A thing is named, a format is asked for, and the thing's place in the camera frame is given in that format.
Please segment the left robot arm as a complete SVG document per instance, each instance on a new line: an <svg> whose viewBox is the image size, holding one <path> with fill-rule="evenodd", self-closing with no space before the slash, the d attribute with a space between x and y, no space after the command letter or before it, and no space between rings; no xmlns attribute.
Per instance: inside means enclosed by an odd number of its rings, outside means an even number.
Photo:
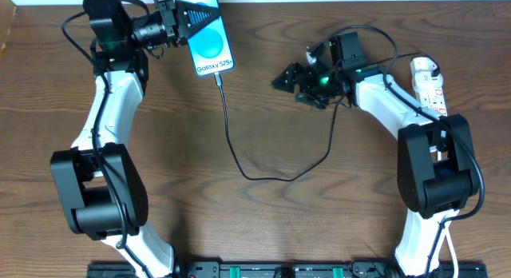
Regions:
<svg viewBox="0 0 511 278"><path fill-rule="evenodd" d="M115 248L136 277L186 277L173 246L149 222L146 188L129 156L133 119L155 49L189 46L220 18L218 0L154 0L131 17L132 0L83 0L95 37L84 52L96 93L71 147L53 153L51 173L70 230Z"/></svg>

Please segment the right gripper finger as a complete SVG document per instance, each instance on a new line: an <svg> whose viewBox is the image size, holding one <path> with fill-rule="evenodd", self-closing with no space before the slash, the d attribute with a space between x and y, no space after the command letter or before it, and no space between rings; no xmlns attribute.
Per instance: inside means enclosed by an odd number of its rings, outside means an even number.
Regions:
<svg viewBox="0 0 511 278"><path fill-rule="evenodd" d="M309 93L298 93L295 95L295 100L316 109L325 109L330 104L329 98L317 97Z"/></svg>
<svg viewBox="0 0 511 278"><path fill-rule="evenodd" d="M271 82L271 87L280 91L294 91L296 78L302 72L303 67L299 63L291 63Z"/></svg>

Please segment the blue-screen Galaxy smartphone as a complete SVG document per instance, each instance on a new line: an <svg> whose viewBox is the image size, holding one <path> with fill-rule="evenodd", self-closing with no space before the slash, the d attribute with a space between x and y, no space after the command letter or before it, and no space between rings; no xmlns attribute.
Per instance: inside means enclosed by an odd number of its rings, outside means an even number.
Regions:
<svg viewBox="0 0 511 278"><path fill-rule="evenodd" d="M202 6L219 7L218 0L177 0ZM222 16L210 22L188 39L188 48L196 74L203 77L234 67L232 52Z"/></svg>

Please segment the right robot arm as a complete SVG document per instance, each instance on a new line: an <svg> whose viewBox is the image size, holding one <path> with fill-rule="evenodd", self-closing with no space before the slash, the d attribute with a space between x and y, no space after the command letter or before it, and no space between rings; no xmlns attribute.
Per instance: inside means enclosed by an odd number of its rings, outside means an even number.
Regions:
<svg viewBox="0 0 511 278"><path fill-rule="evenodd" d="M398 191L407 214L384 276L441 276L439 252L452 241L450 225L469 218L468 199L483 198L485 190L469 124L446 112L439 65L415 54L410 63L413 92L408 93L390 75L391 60L367 61L355 32L333 36L306 55L306 65L290 64L272 87L316 109L347 99L398 143Z"/></svg>

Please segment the white USB wall charger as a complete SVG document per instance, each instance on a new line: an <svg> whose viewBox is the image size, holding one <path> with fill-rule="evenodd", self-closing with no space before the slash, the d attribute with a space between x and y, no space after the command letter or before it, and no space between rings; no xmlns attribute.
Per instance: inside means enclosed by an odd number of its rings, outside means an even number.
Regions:
<svg viewBox="0 0 511 278"><path fill-rule="evenodd" d="M443 85L443 77L436 62L428 57L417 57L410 62L414 91L430 92Z"/></svg>

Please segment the black mounting rail base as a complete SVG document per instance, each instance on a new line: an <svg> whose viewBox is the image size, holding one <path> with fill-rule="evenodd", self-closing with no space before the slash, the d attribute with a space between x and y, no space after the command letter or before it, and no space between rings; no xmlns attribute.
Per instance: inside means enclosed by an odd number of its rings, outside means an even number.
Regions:
<svg viewBox="0 0 511 278"><path fill-rule="evenodd" d="M356 260L347 264L226 264L213 261L189 263L180 277L187 278L375 278L404 277L397 268L382 260ZM137 277L130 264L89 264L87 278ZM452 264L441 264L429 277L454 277ZM458 277L487 278L485 264L458 265Z"/></svg>

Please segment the white power strip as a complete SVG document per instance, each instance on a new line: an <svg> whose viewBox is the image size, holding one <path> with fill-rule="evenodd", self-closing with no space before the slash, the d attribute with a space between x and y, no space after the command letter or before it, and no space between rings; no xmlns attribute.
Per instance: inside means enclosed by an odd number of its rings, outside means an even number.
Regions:
<svg viewBox="0 0 511 278"><path fill-rule="evenodd" d="M434 87L426 92L416 91L415 96L423 107L440 113L442 116L447 116L446 101L443 88L441 86Z"/></svg>

